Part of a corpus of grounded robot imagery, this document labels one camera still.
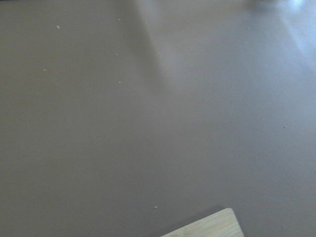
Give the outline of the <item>wooden cutting board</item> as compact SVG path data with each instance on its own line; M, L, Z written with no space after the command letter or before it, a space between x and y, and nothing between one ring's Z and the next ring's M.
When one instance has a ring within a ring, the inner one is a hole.
M192 222L163 237L243 237L233 209L226 208Z

